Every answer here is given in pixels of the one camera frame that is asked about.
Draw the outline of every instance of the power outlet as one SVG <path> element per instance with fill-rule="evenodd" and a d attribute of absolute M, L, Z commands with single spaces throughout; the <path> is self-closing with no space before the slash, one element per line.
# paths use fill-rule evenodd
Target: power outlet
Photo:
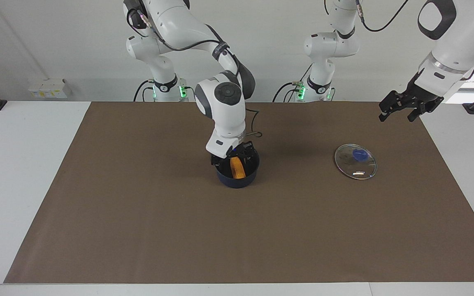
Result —
<path fill-rule="evenodd" d="M 297 86 L 295 88 L 295 99 L 298 101 L 304 101 L 304 95 L 307 92 L 307 88 L 302 82 L 297 82 Z"/>
<path fill-rule="evenodd" d="M 67 99 L 72 91 L 64 79 L 49 79 L 33 83 L 28 89 L 36 99 Z"/>

